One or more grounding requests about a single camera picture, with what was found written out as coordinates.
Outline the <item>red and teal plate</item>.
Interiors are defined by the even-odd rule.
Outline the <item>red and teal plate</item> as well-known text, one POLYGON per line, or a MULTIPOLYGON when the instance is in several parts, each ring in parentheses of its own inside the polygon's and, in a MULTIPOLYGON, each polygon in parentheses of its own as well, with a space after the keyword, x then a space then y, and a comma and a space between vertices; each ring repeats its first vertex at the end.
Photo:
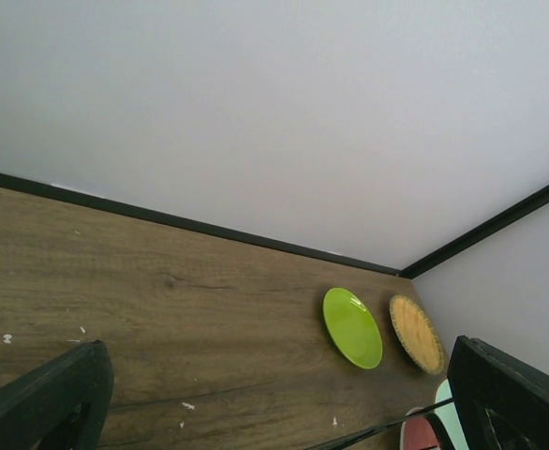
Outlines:
POLYGON ((438 437, 426 415, 411 417, 401 425, 399 449, 440 450, 438 437))

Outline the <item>yellow woven pattern plate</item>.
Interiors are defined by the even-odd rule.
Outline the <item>yellow woven pattern plate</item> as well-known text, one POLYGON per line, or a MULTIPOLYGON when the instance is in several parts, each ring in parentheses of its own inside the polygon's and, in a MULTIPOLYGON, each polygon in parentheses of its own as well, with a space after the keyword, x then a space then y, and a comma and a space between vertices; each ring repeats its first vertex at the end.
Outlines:
POLYGON ((396 294, 390 300, 389 312, 393 330, 411 360, 430 375, 441 373, 445 353, 424 310, 411 298, 396 294))

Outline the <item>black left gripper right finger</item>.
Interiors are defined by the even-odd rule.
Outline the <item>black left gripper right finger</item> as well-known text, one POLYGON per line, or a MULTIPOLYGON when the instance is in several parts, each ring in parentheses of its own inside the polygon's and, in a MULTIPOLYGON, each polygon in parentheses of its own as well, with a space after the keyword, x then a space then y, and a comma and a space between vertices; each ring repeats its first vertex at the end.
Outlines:
POLYGON ((549 449, 549 375, 460 336, 447 379, 470 449, 549 449))

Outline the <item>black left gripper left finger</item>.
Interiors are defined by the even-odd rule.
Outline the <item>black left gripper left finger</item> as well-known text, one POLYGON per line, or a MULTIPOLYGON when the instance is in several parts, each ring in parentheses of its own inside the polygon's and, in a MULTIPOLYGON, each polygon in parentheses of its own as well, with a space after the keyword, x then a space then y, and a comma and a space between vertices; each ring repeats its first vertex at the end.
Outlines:
POLYGON ((0 449, 95 449, 114 387, 107 346, 81 343, 0 388, 0 449))

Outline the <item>light teal flower plate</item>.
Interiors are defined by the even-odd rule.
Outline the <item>light teal flower plate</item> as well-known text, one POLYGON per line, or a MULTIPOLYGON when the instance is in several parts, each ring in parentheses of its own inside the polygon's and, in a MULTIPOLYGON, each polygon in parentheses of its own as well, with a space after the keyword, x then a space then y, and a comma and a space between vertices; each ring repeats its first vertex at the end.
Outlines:
MULTIPOLYGON (((453 396, 449 381, 445 379, 438 387, 436 392, 435 401, 440 403, 442 400, 446 400, 453 396)), ((441 424, 444 426, 449 438, 452 441, 453 447, 456 450, 468 450, 468 444, 464 431, 462 429, 457 410, 454 404, 447 404, 440 408, 435 409, 436 416, 440 419, 441 424)))

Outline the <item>lime green plate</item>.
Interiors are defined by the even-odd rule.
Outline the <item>lime green plate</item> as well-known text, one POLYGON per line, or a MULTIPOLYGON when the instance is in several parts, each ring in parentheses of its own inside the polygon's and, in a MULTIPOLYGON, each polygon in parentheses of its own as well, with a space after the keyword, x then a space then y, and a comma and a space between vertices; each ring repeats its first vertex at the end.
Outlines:
POLYGON ((361 369, 374 369, 383 356, 378 324, 364 304, 351 291, 334 287, 322 300, 326 329, 337 350, 351 364, 361 369))

